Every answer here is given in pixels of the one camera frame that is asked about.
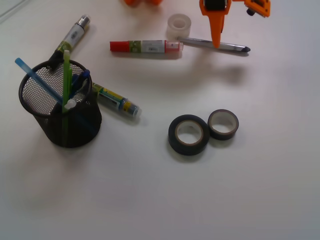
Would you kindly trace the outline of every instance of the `orange object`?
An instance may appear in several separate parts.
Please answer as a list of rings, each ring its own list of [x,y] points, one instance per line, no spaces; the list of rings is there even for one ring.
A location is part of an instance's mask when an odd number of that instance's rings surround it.
[[[154,5],[159,5],[163,0],[150,0]],[[124,0],[124,2],[128,5],[132,5],[136,2],[136,0]]]
[[[228,0],[224,10],[208,11],[204,5],[204,0],[200,0],[200,9],[203,16],[208,16],[211,27],[212,43],[215,48],[219,48],[221,33],[224,29],[225,15],[229,13],[231,1]]]
[[[134,4],[135,1],[136,1],[136,0],[124,0],[124,2],[125,2],[126,4],[128,4],[128,5]]]
[[[254,13],[258,13],[263,17],[270,16],[271,2],[270,0],[232,0],[233,2],[244,2],[244,4]],[[225,15],[229,13],[231,0],[225,1],[224,10],[207,10],[205,0],[199,0],[200,9],[203,16],[208,16],[211,28],[212,43],[215,48],[219,48],[221,33],[224,29]]]
[[[270,0],[244,0],[244,4],[257,14],[263,17],[270,16],[271,2]]]

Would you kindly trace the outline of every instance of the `red cap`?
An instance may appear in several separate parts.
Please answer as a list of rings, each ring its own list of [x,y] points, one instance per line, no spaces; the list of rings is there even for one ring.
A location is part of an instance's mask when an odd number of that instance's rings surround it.
[[[110,42],[111,52],[130,52],[130,43],[128,41],[111,41]]]

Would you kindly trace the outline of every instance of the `light blue straw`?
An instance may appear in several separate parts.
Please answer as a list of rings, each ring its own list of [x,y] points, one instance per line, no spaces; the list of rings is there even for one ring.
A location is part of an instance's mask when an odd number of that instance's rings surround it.
[[[53,97],[60,105],[62,105],[62,97],[53,90],[41,77],[39,77],[38,74],[36,74],[32,69],[21,60],[20,57],[18,57],[15,60],[15,63],[22,68],[23,71],[25,71],[26,74],[29,75],[29,77],[33,78],[48,94],[50,94],[51,97]]]

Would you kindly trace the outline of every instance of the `mesh cup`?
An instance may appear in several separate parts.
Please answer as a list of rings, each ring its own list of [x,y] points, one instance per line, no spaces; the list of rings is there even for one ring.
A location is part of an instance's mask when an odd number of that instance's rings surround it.
[[[32,70],[36,72],[61,97],[63,95],[63,60],[45,61]],[[51,71],[50,66],[58,65]],[[86,70],[81,64],[70,60],[72,74],[80,75]],[[26,75],[19,88],[19,99],[29,113],[37,120],[46,136],[56,145],[76,148],[89,143],[98,134],[102,117],[97,98],[92,93],[91,77],[86,88],[72,99],[77,104],[62,113],[62,106],[37,82]],[[67,130],[63,133],[63,121],[67,119]]]

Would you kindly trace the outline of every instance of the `clear tape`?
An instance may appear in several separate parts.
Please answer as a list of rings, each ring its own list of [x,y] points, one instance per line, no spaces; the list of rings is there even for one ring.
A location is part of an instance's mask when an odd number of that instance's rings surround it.
[[[168,19],[167,35],[170,39],[187,38],[190,34],[191,19],[184,14],[174,14]]]

